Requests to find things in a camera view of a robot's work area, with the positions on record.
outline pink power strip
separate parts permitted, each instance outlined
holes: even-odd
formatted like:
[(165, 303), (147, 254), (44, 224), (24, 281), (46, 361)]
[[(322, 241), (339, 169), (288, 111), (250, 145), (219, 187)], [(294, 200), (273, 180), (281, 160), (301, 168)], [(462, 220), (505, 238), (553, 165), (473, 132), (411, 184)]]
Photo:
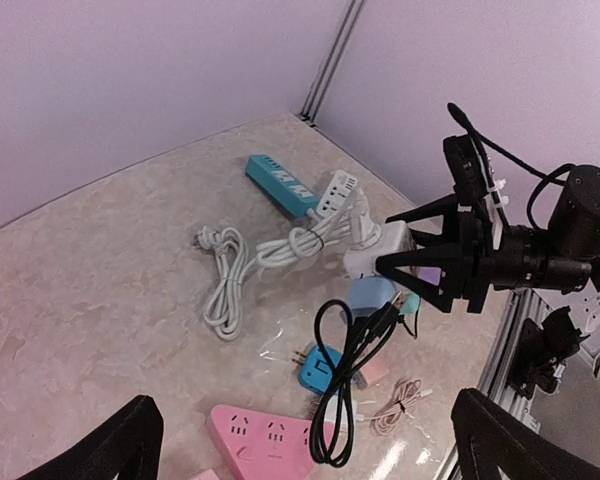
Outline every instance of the pink power strip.
[[(305, 480), (315, 467), (310, 427), (309, 420), (229, 405), (215, 406), (207, 421), (211, 438), (238, 480)], [(333, 425), (325, 429), (333, 434)]]

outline purple wall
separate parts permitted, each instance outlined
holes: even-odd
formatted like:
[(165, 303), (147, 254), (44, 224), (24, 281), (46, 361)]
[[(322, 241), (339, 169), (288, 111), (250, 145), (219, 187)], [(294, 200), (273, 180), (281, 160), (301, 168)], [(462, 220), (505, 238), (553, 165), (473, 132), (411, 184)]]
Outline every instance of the purple wall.
[[(442, 139), (461, 130), (447, 101), (545, 171), (600, 165), (600, 1), (369, 2), (317, 124), (422, 204), (451, 192)], [(536, 179), (492, 158), (524, 221)]]
[(149, 156), (299, 111), (344, 5), (0, 1), (0, 225)]

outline electrical outlet socket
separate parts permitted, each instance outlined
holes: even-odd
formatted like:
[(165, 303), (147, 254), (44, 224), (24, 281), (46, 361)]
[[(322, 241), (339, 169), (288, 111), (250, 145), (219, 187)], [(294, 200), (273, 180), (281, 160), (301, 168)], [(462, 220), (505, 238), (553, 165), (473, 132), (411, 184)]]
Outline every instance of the electrical outlet socket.
[(356, 185), (358, 185), (356, 177), (343, 170), (336, 170), (318, 203), (316, 213), (322, 218), (333, 215), (344, 205)]
[[(309, 420), (216, 405), (207, 428), (238, 480), (305, 480), (315, 467)], [(331, 435), (333, 426), (325, 432)]]

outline wire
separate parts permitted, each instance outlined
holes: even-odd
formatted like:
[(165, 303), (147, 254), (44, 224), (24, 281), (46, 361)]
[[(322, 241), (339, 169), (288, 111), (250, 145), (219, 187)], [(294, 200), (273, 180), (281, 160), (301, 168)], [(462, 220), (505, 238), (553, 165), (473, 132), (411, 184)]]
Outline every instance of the wire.
[(205, 226), (196, 235), (194, 243), (205, 250), (213, 250), (220, 277), (218, 286), (204, 305), (204, 321), (222, 340), (235, 340), (242, 330), (242, 284), (255, 260), (248, 261), (249, 246), (233, 227), (217, 232)]
[(540, 183), (538, 183), (536, 188), (533, 189), (533, 192), (531, 192), (531, 195), (529, 196), (529, 201), (527, 202), (527, 218), (529, 219), (529, 223), (534, 229), (540, 230), (540, 227), (536, 223), (535, 218), (533, 218), (533, 204), (538, 198), (538, 195), (540, 195), (542, 191), (546, 188), (546, 186), (549, 185), (549, 183), (551, 183), (551, 180), (555, 180), (560, 175), (564, 175), (565, 173), (570, 172), (571, 169), (573, 169), (574, 167), (575, 165), (573, 163), (565, 163), (564, 165), (560, 165), (553, 172), (547, 175), (547, 178), (543, 178), (542, 180), (540, 180)]
[[(532, 167), (531, 165), (529, 165), (525, 161), (523, 161), (520, 158), (516, 157), (513, 153), (508, 152), (507, 150), (505, 150), (504, 148), (502, 148), (500, 145), (498, 145), (494, 141), (489, 140), (487, 137), (485, 137), (484, 135), (482, 135), (480, 132), (478, 132), (478, 135), (480, 136), (480, 140), (482, 140), (482, 143), (484, 143), (489, 148), (495, 150), (496, 152), (498, 152), (503, 157), (508, 158), (509, 160), (511, 160), (513, 163), (515, 163), (519, 167), (522, 167), (527, 172), (529, 172), (531, 175), (535, 175), (536, 177), (541, 178), (541, 179), (545, 179), (545, 178), (548, 177), (548, 175), (546, 173), (543, 173), (540, 170), (538, 170), (537, 168)], [(565, 181), (564, 180), (551, 179), (551, 183), (553, 183), (554, 185), (559, 185), (561, 187), (565, 185)]]
[(418, 310), (416, 310), (416, 314), (413, 317), (413, 331), (411, 331), (411, 329), (409, 328), (409, 325), (407, 325), (407, 322), (404, 319), (404, 315), (401, 317), (402, 320), (398, 320), (402, 326), (407, 330), (407, 333), (409, 335), (411, 335), (413, 337), (414, 340), (418, 339), (418, 317), (420, 315), (420, 308), (418, 308)]
[(389, 403), (373, 417), (366, 417), (365, 421), (371, 421), (371, 428), (378, 435), (392, 434), (407, 409), (432, 393), (431, 390), (420, 392), (421, 385), (421, 380), (400, 380)]
[[(495, 150), (496, 152), (498, 152), (503, 157), (511, 160), (513, 163), (515, 163), (519, 167), (525, 169), (531, 175), (535, 175), (536, 177), (539, 177), (539, 178), (541, 178), (543, 180), (547, 179), (549, 177), (549, 175), (547, 175), (546, 173), (543, 173), (540, 170), (538, 170), (537, 168), (532, 167), (531, 165), (529, 165), (525, 161), (523, 161), (520, 158), (516, 157), (513, 153), (511, 153), (511, 152), (505, 150), (504, 148), (502, 148), (500, 145), (498, 145), (493, 140), (488, 139), (487, 137), (485, 137), (484, 135), (482, 135), (482, 133), (478, 132), (473, 127), (473, 125), (471, 125), (471, 122), (469, 122), (469, 118), (460, 109), (460, 107), (458, 107), (457, 105), (455, 105), (453, 103), (449, 103), (449, 104), (447, 104), (447, 108), (449, 109), (449, 113), (451, 113), (451, 116), (456, 121), (456, 123), (458, 123), (458, 125), (460, 125), (462, 128), (464, 128), (467, 131), (468, 131), (468, 129), (467, 129), (467, 123), (471, 126), (471, 128), (473, 130), (473, 133), (477, 136), (477, 138), (480, 140), (480, 142), (484, 143), (489, 148)], [(558, 179), (555, 179), (555, 178), (550, 179), (550, 182), (553, 183), (553, 184), (555, 184), (555, 185), (559, 185), (559, 186), (564, 186), (565, 185), (564, 180), (558, 180)]]
[[(360, 370), (369, 360), (371, 360), (384, 345), (389, 341), (391, 335), (396, 329), (400, 317), (400, 308), (404, 305), (406, 295), (399, 294), (392, 303), (387, 302), (383, 307), (376, 310), (368, 317), (353, 320), (353, 314), (349, 306), (342, 300), (329, 300), (320, 307), (316, 314), (314, 324), (314, 334), (318, 348), (327, 360), (332, 372), (331, 382), (327, 391), (320, 398), (316, 408), (315, 415), (311, 421), (311, 430), (309, 433), (309, 451), (314, 462), (326, 463), (335, 468), (344, 467), (353, 453), (353, 439), (355, 431), (355, 412), (351, 399), (351, 379), (353, 375)], [(338, 365), (334, 365), (331, 357), (328, 355), (322, 334), (320, 332), (322, 319), (330, 308), (337, 306), (345, 314), (347, 322), (347, 333), (345, 336), (342, 357)], [(378, 342), (371, 348), (369, 353), (363, 356), (367, 347), (370, 347), (375, 340)], [(331, 440), (327, 442), (324, 426), (329, 401), (337, 395), (336, 420), (334, 433)], [(347, 419), (347, 438), (340, 452), (336, 454), (336, 446), (340, 434), (343, 413)]]
[(254, 267), (287, 267), (340, 243), (351, 232), (349, 212), (356, 195), (352, 192), (340, 209), (324, 219), (309, 210), (307, 215), (313, 221), (313, 227), (296, 227), (287, 238), (259, 244), (252, 260), (249, 260), (249, 246), (237, 229), (228, 227), (218, 232), (202, 227), (195, 236), (194, 245), (213, 251), (219, 277), (216, 289), (204, 305), (203, 318), (220, 339), (235, 340), (242, 331), (242, 286)]
[(287, 238), (259, 244), (256, 247), (258, 266), (265, 269), (288, 267), (302, 258), (313, 257), (324, 248), (340, 243), (351, 232), (349, 212), (355, 196), (355, 193), (351, 193), (338, 211), (324, 219), (309, 210), (307, 215), (315, 222), (313, 227), (295, 227)]
[(480, 161), (482, 163), (483, 175), (487, 182), (488, 190), (491, 192), (491, 198), (493, 203), (498, 211), (498, 216), (500, 217), (500, 221), (502, 222), (502, 226), (505, 231), (510, 230), (509, 220), (507, 219), (507, 215), (504, 212), (504, 206), (502, 204), (502, 199), (500, 198), (500, 192), (496, 188), (496, 184), (493, 181), (493, 176), (491, 175), (491, 166), (489, 165), (489, 157), (487, 156), (487, 152), (484, 149), (484, 145), (482, 144), (482, 140), (480, 134), (475, 129), (469, 117), (458, 107), (455, 103), (448, 103), (447, 110), (453, 117), (453, 119), (464, 128), (471, 140), (473, 141), (474, 146), (476, 147), (476, 151), (478, 152), (478, 157), (480, 157)]

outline usb cable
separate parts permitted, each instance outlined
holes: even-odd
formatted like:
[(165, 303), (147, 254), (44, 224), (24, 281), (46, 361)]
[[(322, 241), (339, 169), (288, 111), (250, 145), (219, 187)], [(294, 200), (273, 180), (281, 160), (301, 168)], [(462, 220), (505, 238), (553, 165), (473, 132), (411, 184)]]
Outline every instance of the usb cable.
[[(352, 377), (389, 341), (400, 322), (400, 309), (406, 302), (406, 298), (405, 293), (399, 293), (391, 302), (385, 303), (369, 317), (360, 318), (355, 321), (351, 309), (342, 300), (329, 300), (318, 310), (314, 323), (316, 343), (327, 360), (333, 375), (327, 391), (320, 398), (313, 420), (311, 421), (309, 451), (316, 463), (326, 463), (332, 467), (341, 468), (351, 458), (355, 431), (355, 411), (351, 398)], [(333, 364), (327, 354), (320, 331), (322, 318), (327, 310), (332, 307), (339, 307), (344, 312), (347, 321), (347, 333), (342, 350), (342, 358), (337, 366)], [(364, 352), (366, 349), (374, 344), (376, 340), (377, 343), (365, 355)], [(331, 441), (327, 442), (324, 425), (329, 411), (329, 402), (336, 395), (337, 406), (334, 434)], [(345, 418), (347, 430), (342, 433), (346, 433), (347, 438), (344, 446), (336, 453), (336, 446)]]

